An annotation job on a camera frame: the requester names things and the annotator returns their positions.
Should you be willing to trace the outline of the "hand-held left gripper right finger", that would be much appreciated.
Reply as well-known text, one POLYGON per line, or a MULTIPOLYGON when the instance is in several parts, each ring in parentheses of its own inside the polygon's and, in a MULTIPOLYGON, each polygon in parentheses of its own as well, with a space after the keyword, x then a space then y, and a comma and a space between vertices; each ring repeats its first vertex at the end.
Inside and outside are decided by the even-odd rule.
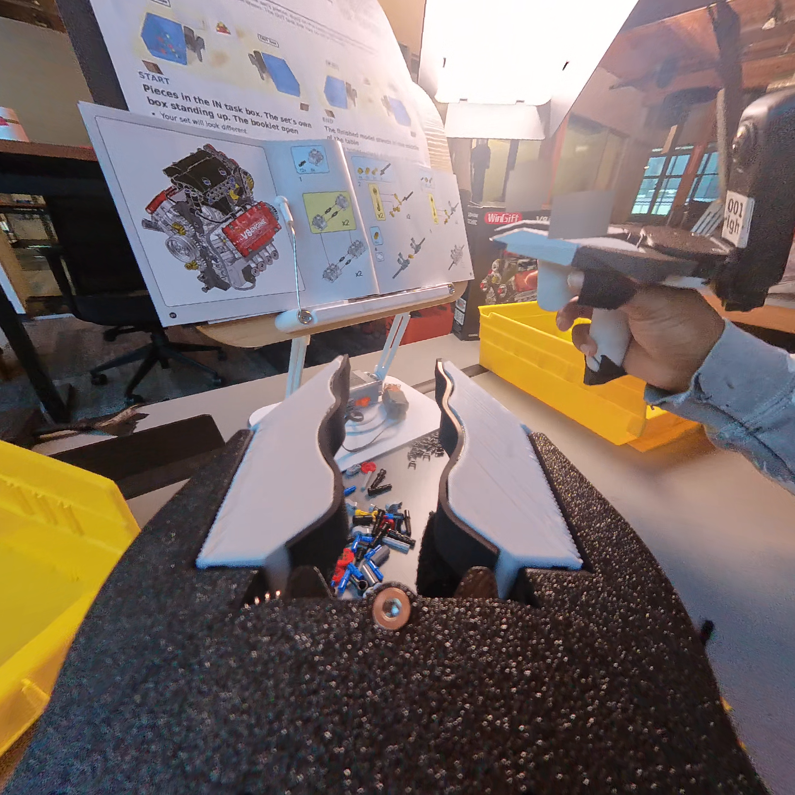
POLYGON ((417 564, 417 591, 451 597, 473 569, 500 599, 523 600, 529 570, 581 571, 583 557, 532 433, 447 360, 435 367, 447 455, 417 564))

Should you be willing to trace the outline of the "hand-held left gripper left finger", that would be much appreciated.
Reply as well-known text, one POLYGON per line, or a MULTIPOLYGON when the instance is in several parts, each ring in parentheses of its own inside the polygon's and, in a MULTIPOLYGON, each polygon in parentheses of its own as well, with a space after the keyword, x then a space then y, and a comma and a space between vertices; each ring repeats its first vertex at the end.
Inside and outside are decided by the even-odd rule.
POLYGON ((270 589, 284 591, 294 571, 308 568, 328 585, 349 536, 335 455, 350 376, 349 357, 340 355, 250 424, 198 570, 263 571, 270 589))

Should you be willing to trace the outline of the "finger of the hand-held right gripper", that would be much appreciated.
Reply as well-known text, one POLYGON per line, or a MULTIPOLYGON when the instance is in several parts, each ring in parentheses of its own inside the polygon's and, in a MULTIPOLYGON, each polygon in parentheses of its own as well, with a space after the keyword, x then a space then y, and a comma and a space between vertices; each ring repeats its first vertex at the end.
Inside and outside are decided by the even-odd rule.
POLYGON ((495 234, 491 240, 514 254, 536 259, 539 263, 569 266, 575 269, 598 267, 598 250, 580 240, 549 238, 546 232, 526 227, 495 234))

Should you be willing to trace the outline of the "grey desk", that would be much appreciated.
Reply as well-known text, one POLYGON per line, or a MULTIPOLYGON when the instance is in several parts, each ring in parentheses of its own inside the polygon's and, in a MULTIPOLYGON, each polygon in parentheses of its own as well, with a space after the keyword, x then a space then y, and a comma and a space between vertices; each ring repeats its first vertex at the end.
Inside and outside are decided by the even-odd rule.
POLYGON ((793 793, 793 496, 702 432, 615 446, 487 371, 474 381, 544 433, 631 524, 695 623, 754 767, 793 793))

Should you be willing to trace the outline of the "printed task sheet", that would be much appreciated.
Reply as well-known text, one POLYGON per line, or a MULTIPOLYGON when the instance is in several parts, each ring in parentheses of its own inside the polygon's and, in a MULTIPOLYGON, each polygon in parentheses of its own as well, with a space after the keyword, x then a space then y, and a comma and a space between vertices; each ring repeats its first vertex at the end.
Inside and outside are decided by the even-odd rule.
POLYGON ((430 165, 379 2, 93 1, 127 109, 259 140, 332 137, 430 165))

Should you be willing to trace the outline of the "person's right hand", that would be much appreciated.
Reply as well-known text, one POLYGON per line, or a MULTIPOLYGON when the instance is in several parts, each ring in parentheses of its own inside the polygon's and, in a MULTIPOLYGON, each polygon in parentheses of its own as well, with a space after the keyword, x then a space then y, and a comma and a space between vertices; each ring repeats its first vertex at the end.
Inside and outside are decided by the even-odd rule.
POLYGON ((629 328, 625 372, 668 394, 688 390, 726 329, 700 293, 663 285, 640 289, 613 314, 629 328))

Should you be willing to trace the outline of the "black toy engine box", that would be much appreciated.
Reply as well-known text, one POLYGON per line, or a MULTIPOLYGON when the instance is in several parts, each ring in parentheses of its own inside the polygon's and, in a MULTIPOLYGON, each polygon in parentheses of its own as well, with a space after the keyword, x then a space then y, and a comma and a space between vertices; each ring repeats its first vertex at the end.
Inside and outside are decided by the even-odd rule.
POLYGON ((472 341, 479 338, 482 306, 536 301, 537 260, 509 252, 494 237, 514 226, 547 231, 549 212, 510 212, 502 207, 469 204, 465 218, 473 279, 455 302, 452 333, 460 340, 472 341))

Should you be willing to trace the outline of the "pile of black pins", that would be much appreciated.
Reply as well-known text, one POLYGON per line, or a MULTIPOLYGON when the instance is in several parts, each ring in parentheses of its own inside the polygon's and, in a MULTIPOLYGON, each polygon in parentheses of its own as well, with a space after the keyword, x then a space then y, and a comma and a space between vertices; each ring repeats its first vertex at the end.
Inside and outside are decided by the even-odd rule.
POLYGON ((440 441, 439 431, 430 432, 411 443, 406 454, 407 468, 416 469, 419 462, 438 459, 446 454, 440 441))

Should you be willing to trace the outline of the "pile of mixed small bricks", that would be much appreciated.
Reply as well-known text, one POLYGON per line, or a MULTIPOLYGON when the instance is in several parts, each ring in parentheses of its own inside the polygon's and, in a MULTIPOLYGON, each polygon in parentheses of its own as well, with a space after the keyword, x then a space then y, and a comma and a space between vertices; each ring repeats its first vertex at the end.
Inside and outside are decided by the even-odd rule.
POLYGON ((407 502, 393 472, 374 458, 343 471, 347 540, 335 564, 331 589, 338 599, 363 598, 386 582, 391 558, 407 559, 417 547, 407 502))

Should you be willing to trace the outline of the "yellow plastic bin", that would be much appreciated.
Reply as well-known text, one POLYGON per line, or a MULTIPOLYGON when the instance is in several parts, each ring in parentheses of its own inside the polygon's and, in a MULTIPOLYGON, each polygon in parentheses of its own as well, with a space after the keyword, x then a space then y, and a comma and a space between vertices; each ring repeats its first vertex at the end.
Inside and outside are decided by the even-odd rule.
POLYGON ((481 365, 603 439, 647 452, 701 428, 648 405, 645 384, 632 376, 585 385, 571 333, 536 302, 483 305, 480 314, 481 365))
POLYGON ((1 753, 37 721, 140 528, 111 479, 1 442, 1 753))

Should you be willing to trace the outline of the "grey battery box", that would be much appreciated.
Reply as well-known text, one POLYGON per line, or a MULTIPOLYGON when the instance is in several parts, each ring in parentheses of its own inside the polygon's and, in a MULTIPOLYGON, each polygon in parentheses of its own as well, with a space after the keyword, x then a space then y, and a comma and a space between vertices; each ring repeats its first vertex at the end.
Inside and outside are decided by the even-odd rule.
POLYGON ((384 381, 375 373, 352 371, 346 420, 355 424, 364 421, 366 410, 378 406, 383 393, 384 381))

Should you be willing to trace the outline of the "instruction booklet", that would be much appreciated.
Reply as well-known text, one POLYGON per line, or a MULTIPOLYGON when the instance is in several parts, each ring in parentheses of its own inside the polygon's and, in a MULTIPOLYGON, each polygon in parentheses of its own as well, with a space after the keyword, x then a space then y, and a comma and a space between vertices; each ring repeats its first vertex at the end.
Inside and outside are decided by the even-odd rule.
POLYGON ((412 129, 171 98, 79 111, 164 325, 286 313, 300 327, 473 277, 455 177, 412 129))

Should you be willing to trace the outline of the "black office chair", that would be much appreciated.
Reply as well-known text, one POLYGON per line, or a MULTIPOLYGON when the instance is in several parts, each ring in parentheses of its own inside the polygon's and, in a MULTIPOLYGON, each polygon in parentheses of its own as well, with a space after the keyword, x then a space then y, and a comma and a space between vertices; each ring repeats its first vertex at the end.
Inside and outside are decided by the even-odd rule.
POLYGON ((125 388, 125 402, 143 402, 137 386, 156 365, 168 370, 172 361, 206 373, 214 386, 223 378, 210 366, 189 357, 190 353, 226 354, 218 346, 171 341, 144 283, 134 252, 112 199, 98 195, 45 196, 56 244, 45 251, 69 311, 78 320, 105 327, 104 339, 145 333, 149 343, 90 370, 93 385, 105 385, 106 372, 140 362, 125 388))

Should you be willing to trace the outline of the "black table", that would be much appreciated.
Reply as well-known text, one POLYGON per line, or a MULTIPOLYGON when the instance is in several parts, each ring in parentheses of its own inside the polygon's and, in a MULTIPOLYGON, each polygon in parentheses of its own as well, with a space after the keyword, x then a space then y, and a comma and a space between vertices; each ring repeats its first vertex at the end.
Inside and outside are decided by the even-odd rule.
MULTIPOLYGON (((90 146, 33 142, 1 142, 2 193, 38 195, 52 220, 55 242, 45 244, 46 253, 65 256, 69 233, 56 213, 78 207, 79 201, 101 200, 106 184, 97 157, 90 146)), ((42 362, 23 322, 25 308, 18 296, 22 277, 12 246, 2 233, 1 326, 17 362, 27 376, 45 416, 55 423, 72 417, 72 389, 57 388, 42 362)))

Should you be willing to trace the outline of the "black display board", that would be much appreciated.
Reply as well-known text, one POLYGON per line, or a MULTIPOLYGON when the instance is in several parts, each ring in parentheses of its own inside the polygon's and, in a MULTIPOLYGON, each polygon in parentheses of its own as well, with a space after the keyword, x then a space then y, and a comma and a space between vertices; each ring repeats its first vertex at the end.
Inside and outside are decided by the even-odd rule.
POLYGON ((128 111, 111 56, 89 1, 56 1, 95 104, 128 111))

